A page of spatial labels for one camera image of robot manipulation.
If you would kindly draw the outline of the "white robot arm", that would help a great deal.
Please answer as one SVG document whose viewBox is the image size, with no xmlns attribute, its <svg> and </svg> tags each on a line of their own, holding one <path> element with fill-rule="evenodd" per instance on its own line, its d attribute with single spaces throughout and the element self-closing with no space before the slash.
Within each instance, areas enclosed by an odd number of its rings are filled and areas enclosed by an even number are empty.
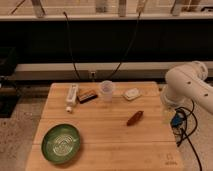
<svg viewBox="0 0 213 171">
<path fill-rule="evenodd" d="M 213 115 L 213 87 L 205 82 L 207 77 L 208 68 L 200 61 L 171 68 L 165 74 L 166 85 L 160 95 L 162 103 L 177 108 L 189 98 Z"/>
</svg>

